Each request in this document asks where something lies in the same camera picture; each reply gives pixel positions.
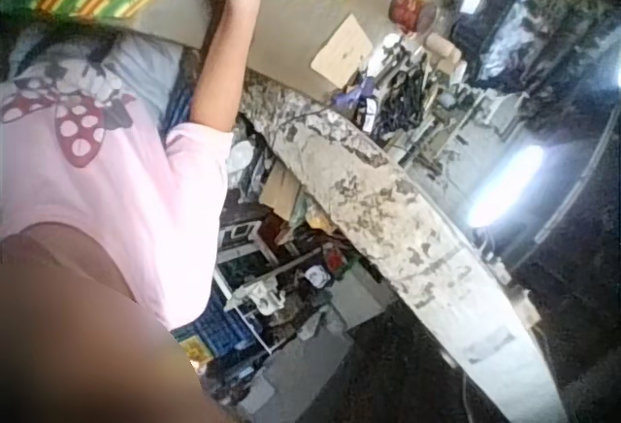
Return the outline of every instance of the black object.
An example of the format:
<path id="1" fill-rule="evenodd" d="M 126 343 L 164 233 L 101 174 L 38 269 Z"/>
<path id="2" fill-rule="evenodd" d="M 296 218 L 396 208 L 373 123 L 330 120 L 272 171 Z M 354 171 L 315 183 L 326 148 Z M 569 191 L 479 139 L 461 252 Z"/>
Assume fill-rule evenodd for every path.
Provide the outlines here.
<path id="1" fill-rule="evenodd" d="M 371 134 L 375 142 L 399 129 L 406 131 L 418 127 L 423 118 L 424 74 L 417 66 L 409 72 L 399 72 L 390 81 L 390 90 L 379 110 L 376 125 Z"/>

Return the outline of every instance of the paper sheet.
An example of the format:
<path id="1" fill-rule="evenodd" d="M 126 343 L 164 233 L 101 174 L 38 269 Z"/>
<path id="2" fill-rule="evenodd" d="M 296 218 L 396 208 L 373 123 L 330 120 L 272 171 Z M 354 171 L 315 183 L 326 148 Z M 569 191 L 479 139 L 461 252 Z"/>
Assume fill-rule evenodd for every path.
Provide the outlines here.
<path id="1" fill-rule="evenodd" d="M 321 49 L 310 66 L 338 88 L 343 88 L 371 51 L 373 51 L 371 40 L 356 17 L 351 15 Z"/>

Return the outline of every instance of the pink t-shirt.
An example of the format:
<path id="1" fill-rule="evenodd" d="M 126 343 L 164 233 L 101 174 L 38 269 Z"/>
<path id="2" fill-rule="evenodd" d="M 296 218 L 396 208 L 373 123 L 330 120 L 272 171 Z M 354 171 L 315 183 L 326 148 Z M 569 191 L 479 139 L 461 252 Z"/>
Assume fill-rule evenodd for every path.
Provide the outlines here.
<path id="1" fill-rule="evenodd" d="M 42 222 L 97 241 L 136 301 L 173 329 L 205 309 L 232 134 L 175 127 L 163 146 L 140 100 L 81 60 L 0 90 L 0 240 Z"/>

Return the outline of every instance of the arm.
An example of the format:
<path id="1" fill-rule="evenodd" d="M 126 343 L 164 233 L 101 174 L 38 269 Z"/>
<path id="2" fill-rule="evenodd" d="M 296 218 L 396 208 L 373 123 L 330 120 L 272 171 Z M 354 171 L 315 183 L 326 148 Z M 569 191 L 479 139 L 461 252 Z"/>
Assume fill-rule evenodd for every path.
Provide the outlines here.
<path id="1" fill-rule="evenodd" d="M 221 132 L 235 125 L 259 4 L 260 0 L 226 0 L 194 92 L 191 122 Z"/>

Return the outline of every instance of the cartoon print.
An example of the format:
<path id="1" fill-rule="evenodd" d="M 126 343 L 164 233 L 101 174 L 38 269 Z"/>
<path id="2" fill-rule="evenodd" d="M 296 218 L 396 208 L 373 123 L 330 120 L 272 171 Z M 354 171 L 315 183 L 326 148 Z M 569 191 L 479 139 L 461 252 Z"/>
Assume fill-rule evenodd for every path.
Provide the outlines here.
<path id="1" fill-rule="evenodd" d="M 56 139 L 72 166 L 84 168 L 97 156 L 106 131 L 132 126 L 125 106 L 135 98 L 122 93 L 120 79 L 99 66 L 63 61 L 50 63 L 44 72 L 24 74 L 29 73 L 32 77 L 13 82 L 16 92 L 0 105 L 2 122 L 54 108 Z"/>

